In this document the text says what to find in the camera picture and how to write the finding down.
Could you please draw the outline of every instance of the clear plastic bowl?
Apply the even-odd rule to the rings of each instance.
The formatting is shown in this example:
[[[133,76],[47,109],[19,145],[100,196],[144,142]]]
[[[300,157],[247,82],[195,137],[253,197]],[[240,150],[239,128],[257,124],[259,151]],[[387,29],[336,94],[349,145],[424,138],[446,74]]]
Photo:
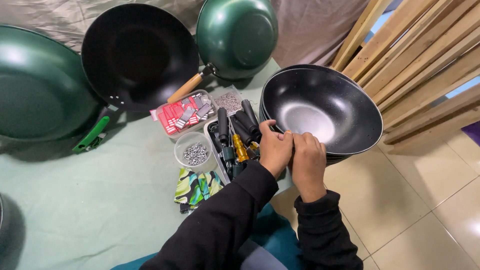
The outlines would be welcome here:
[[[188,160],[183,157],[183,153],[188,147],[196,143],[201,143],[203,146],[207,147],[207,159],[201,164],[192,166],[189,165]],[[191,168],[194,172],[209,172],[215,169],[216,166],[215,158],[212,157],[212,148],[213,145],[206,135],[199,132],[189,132],[178,139],[175,144],[174,153],[175,158],[181,166]]]

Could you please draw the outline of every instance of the green tablecloth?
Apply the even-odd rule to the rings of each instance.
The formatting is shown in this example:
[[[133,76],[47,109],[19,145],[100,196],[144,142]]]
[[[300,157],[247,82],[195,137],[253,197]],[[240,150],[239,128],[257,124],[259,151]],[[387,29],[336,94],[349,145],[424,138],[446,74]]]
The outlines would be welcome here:
[[[278,69],[272,59],[251,81],[234,83],[256,113]],[[209,76],[199,88],[214,93],[231,84]],[[186,216],[173,202],[175,142],[149,115],[128,113],[120,122],[98,149],[80,155],[70,155],[71,140],[0,141],[0,193],[17,213],[16,242],[0,269],[107,270],[158,251],[176,231]],[[279,192],[290,187],[290,176],[279,185]]]

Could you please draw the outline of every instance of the wooden slat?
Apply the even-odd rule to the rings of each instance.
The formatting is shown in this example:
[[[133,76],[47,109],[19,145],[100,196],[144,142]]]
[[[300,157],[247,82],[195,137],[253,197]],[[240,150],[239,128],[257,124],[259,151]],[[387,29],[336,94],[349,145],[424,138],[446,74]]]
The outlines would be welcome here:
[[[370,96],[376,95],[402,70],[412,63],[433,42],[453,26],[469,9],[479,3],[480,0],[454,0],[446,7],[427,27],[426,33],[416,39],[411,46],[395,59],[391,59],[385,67],[371,79],[363,89]]]
[[[394,148],[388,151],[388,154],[398,154],[405,149],[425,143],[478,121],[480,121],[480,106],[474,107],[473,109],[453,117],[452,119],[435,125],[417,135],[394,144]]]
[[[480,45],[465,53],[382,113],[384,130],[480,74]]]
[[[404,0],[342,73],[358,81],[435,2]]]
[[[411,133],[435,122],[449,114],[454,113],[462,108],[471,106],[480,100],[480,84],[470,87],[464,92],[448,99],[436,107],[413,117],[408,122],[395,128],[392,132],[388,133],[385,137],[385,144],[393,144],[402,138],[408,136]]]
[[[453,48],[451,48],[449,51],[447,51],[442,56],[440,56],[435,62],[430,64],[417,76],[415,76],[413,79],[408,81],[405,85],[403,85],[399,90],[397,90],[394,94],[388,97],[380,105],[378,105],[378,102],[381,102],[382,97],[374,96],[373,101],[378,105],[378,109],[380,111],[384,111],[389,106],[394,104],[397,100],[402,98],[405,94],[407,94],[409,91],[411,91],[412,89],[420,85],[422,82],[424,82],[434,74],[436,74],[446,65],[448,65],[451,61],[453,61],[455,58],[465,53],[467,50],[469,50],[472,46],[474,46],[478,42],[480,42],[480,27],[475,29],[463,40],[461,40],[455,46],[453,46]]]
[[[395,60],[404,50],[406,50],[416,39],[422,36],[428,29],[430,23],[432,23],[438,15],[452,2],[452,0],[438,0],[432,8],[430,8],[401,38],[397,41],[393,47],[391,47],[387,53],[381,57],[372,68],[370,68],[365,75],[359,80],[358,84],[364,87],[370,79],[375,76],[379,70],[381,70],[391,60]],[[365,92],[373,97],[375,93],[372,91]]]
[[[332,63],[333,69],[342,71],[345,68],[355,50],[360,46],[390,2],[392,0],[370,0],[335,56]]]
[[[479,27],[479,14],[480,5],[477,5],[380,90],[380,92],[373,97],[373,101],[378,105],[394,93],[397,95],[406,94],[406,92],[396,93],[396,91]]]

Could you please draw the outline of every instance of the black jacket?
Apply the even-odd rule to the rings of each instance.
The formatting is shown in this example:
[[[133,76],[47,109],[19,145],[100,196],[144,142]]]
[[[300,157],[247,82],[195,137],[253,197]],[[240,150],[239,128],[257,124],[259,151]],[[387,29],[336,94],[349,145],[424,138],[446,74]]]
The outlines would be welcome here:
[[[252,225],[278,185],[258,162],[232,183],[206,200],[179,226],[160,252],[140,270],[229,269],[240,246],[252,232]],[[340,195],[327,195],[312,203],[298,197],[298,237],[306,269],[363,269],[357,247],[342,222]]]

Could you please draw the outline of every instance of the screwdriver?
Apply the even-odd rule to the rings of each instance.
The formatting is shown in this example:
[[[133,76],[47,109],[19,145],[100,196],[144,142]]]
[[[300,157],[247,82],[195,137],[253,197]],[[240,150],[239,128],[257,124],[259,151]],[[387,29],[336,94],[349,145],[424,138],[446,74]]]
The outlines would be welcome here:
[[[240,135],[235,133],[235,130],[232,126],[232,120],[228,117],[228,123],[230,125],[230,130],[232,132],[232,141],[235,145],[235,149],[237,150],[238,162],[244,162],[248,159],[247,149],[243,146],[243,142],[240,139]]]

